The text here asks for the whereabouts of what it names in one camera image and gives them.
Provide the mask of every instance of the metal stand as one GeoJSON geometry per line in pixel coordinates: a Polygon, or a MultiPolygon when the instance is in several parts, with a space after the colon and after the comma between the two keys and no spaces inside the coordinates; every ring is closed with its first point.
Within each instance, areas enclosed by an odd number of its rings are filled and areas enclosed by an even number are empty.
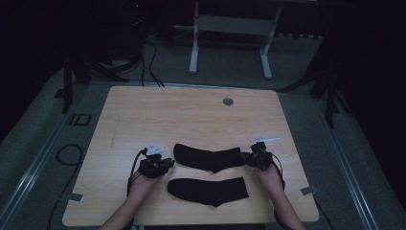
{"type": "Polygon", "coordinates": [[[275,29],[281,15],[282,7],[277,7],[273,20],[260,20],[249,18],[222,17],[199,14],[199,1],[194,1],[194,26],[193,47],[189,72],[197,72],[197,60],[199,55],[198,33],[199,31],[213,31],[246,35],[266,35],[267,41],[263,48],[259,49],[263,75],[266,79],[272,79],[269,67],[268,52],[275,29]]]}

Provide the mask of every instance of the black sock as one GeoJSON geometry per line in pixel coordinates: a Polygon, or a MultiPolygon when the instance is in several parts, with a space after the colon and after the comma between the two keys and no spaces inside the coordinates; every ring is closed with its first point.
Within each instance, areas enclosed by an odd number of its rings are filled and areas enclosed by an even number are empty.
{"type": "Polygon", "coordinates": [[[212,205],[215,208],[223,203],[248,197],[242,177],[222,181],[172,179],[168,183],[168,192],[180,199],[212,205]]]}
{"type": "Polygon", "coordinates": [[[241,150],[239,148],[209,151],[181,144],[176,144],[173,148],[176,162],[195,169],[212,171],[213,173],[244,165],[245,162],[238,156],[240,153],[241,150]]]}

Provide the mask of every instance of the dark background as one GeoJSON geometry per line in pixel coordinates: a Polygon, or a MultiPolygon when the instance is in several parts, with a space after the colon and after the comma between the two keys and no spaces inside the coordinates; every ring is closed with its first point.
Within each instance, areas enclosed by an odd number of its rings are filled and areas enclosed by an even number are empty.
{"type": "MultiPolygon", "coordinates": [[[[241,8],[249,7],[244,16],[272,16],[265,10],[273,3],[246,4],[207,0],[202,11],[240,15],[241,8]]],[[[324,37],[312,68],[339,70],[339,89],[405,207],[406,4],[325,0],[282,5],[278,33],[324,37]]],[[[173,25],[192,25],[193,1],[155,0],[146,7],[150,24],[168,39],[173,25]]],[[[125,1],[1,1],[0,140],[62,67],[67,47],[104,62],[136,50],[128,47],[135,39],[128,33],[128,16],[125,1]]]]}

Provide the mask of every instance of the gray carpet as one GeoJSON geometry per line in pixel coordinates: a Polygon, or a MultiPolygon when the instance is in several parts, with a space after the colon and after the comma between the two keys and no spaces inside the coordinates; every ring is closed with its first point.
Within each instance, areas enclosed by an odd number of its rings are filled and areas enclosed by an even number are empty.
{"type": "MultiPolygon", "coordinates": [[[[193,84],[241,88],[274,89],[298,80],[304,73],[321,40],[313,38],[292,39],[278,36],[272,43],[270,64],[274,78],[262,76],[258,50],[240,45],[213,44],[213,40],[200,47],[198,70],[189,74],[191,44],[189,34],[180,34],[179,39],[169,44],[155,36],[150,39],[157,46],[157,55],[152,70],[157,78],[170,85],[193,84]]],[[[153,56],[152,46],[146,46],[145,57],[153,56]]],[[[129,78],[127,85],[140,85],[141,68],[123,74],[129,78]]],[[[30,167],[38,153],[49,145],[46,165],[35,181],[31,192],[15,216],[11,217],[10,229],[46,229],[53,205],[60,196],[74,167],[60,165],[56,152],[67,144],[80,145],[84,152],[90,143],[94,128],[102,111],[102,105],[111,85],[110,80],[95,77],[91,85],[74,85],[75,104],[70,113],[60,113],[61,99],[55,99],[56,91],[62,87],[59,72],[44,86],[26,115],[21,119],[0,147],[0,181],[2,185],[0,204],[3,208],[11,199],[18,182],[30,167]],[[69,126],[73,113],[91,115],[89,126],[69,126]],[[61,129],[55,130],[58,124],[61,129]]],[[[283,111],[300,154],[304,171],[311,186],[319,192],[314,196],[326,211],[334,229],[364,229],[357,207],[353,202],[336,150],[328,137],[329,130],[320,116],[323,101],[311,100],[307,93],[311,84],[289,94],[280,94],[283,111]]],[[[355,119],[344,112],[334,115],[335,133],[350,167],[357,178],[368,203],[371,205],[379,229],[406,229],[405,213],[376,162],[373,152],[355,119]]],[[[79,157],[76,149],[64,152],[66,160],[75,162],[79,157]]],[[[52,229],[67,229],[61,223],[66,202],[61,201],[52,218],[52,229]]],[[[318,221],[305,224],[308,229],[328,229],[323,215],[318,221]]],[[[97,229],[97,226],[72,229],[97,229]]],[[[258,225],[200,226],[188,229],[261,229],[258,225]]],[[[270,224],[269,229],[279,229],[270,224]]]]}

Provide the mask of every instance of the forearm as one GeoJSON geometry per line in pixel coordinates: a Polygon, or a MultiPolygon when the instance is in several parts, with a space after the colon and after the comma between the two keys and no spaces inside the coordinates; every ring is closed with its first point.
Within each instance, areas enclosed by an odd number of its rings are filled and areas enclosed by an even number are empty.
{"type": "Polygon", "coordinates": [[[118,230],[125,228],[134,218],[140,203],[127,199],[114,214],[101,226],[101,230],[118,230]]]}
{"type": "Polygon", "coordinates": [[[305,229],[284,191],[270,194],[270,198],[278,217],[284,225],[295,230],[305,229]]]}

